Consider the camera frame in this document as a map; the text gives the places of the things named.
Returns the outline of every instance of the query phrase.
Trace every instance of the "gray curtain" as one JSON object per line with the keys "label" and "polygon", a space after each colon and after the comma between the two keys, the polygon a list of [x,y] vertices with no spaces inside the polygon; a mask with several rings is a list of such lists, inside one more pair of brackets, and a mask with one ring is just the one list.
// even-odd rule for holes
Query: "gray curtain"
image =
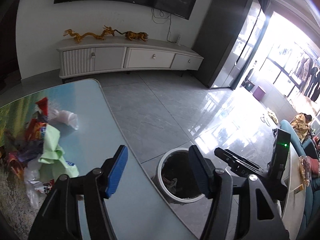
{"label": "gray curtain", "polygon": [[[263,11],[264,14],[266,14],[266,11],[267,11],[267,8],[268,6],[270,5],[271,3],[271,0],[258,0],[260,5],[261,5],[261,9]],[[248,57],[247,61],[244,63],[244,66],[242,67],[239,75],[237,76],[237,78],[234,80],[234,82],[232,83],[231,85],[231,89],[236,89],[237,85],[239,84],[240,80],[241,80],[241,77],[243,76],[244,72],[247,70],[250,62],[252,61],[253,57],[254,57],[254,54],[257,52],[257,49],[262,41],[262,38],[263,38],[263,35],[265,34],[266,30],[267,30],[267,27],[268,27],[268,24],[269,24],[269,20],[270,20],[270,17],[268,15],[266,15],[266,21],[263,25],[263,28],[261,30],[261,33],[259,35],[259,38],[257,40],[257,43],[255,44],[255,46],[253,47],[253,50],[250,54],[250,56]]]}

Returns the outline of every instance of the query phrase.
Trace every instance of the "yellow jacket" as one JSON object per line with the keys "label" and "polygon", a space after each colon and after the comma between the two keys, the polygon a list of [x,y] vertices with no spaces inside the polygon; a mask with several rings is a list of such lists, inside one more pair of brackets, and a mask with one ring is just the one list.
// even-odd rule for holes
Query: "yellow jacket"
{"label": "yellow jacket", "polygon": [[295,130],[300,141],[303,141],[309,131],[309,125],[306,123],[304,114],[297,114],[291,122],[291,126]]}

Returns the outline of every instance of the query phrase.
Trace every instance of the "metal screw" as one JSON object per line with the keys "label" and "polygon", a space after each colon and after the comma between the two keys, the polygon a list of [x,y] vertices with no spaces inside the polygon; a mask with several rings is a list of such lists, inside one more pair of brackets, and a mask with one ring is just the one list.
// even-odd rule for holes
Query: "metal screw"
{"label": "metal screw", "polygon": [[66,180],[67,178],[68,178],[68,176],[66,174],[62,174],[59,177],[59,179],[62,180],[62,181]]}
{"label": "metal screw", "polygon": [[249,179],[252,180],[252,181],[256,181],[258,179],[258,177],[257,177],[257,175],[250,174],[249,175]]}
{"label": "metal screw", "polygon": [[102,172],[102,170],[101,170],[100,168],[95,168],[95,169],[92,170],[92,173],[93,173],[94,175],[101,174],[101,172]]}
{"label": "metal screw", "polygon": [[220,169],[220,168],[215,169],[214,171],[215,171],[216,173],[218,173],[218,174],[223,174],[223,173],[224,173],[224,170],[223,170],[223,169]]}

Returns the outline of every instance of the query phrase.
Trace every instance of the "white tv cabinet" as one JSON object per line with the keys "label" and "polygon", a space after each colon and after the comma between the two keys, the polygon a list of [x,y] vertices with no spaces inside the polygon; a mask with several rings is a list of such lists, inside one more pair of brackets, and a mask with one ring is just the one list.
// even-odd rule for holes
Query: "white tv cabinet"
{"label": "white tv cabinet", "polygon": [[62,79],[115,71],[198,70],[203,60],[185,46],[151,39],[129,41],[124,37],[107,36],[101,41],[88,37],[79,44],[73,39],[65,39],[57,47]]}

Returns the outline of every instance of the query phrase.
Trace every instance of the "purple stool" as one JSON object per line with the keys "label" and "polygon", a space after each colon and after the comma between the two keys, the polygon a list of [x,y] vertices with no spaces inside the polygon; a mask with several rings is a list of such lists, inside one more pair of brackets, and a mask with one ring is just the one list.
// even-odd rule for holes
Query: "purple stool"
{"label": "purple stool", "polygon": [[258,86],[257,89],[253,92],[253,96],[258,101],[261,101],[265,93],[266,92],[262,89],[262,87]]}

